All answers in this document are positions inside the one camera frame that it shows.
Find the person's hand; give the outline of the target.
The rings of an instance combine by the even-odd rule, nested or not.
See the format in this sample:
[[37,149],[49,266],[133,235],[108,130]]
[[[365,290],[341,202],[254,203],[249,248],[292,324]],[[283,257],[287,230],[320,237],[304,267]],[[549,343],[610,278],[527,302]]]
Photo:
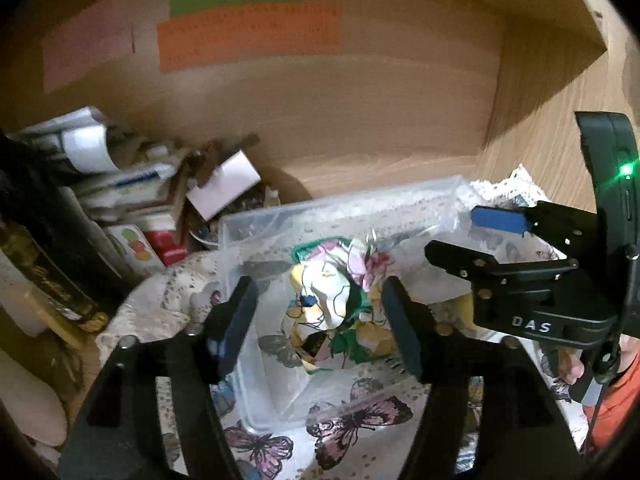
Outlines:
[[[636,359],[639,352],[640,340],[627,335],[620,336],[620,366],[616,376],[626,373]],[[571,348],[558,350],[559,376],[569,385],[574,385],[585,373],[585,365],[577,356],[577,351]]]

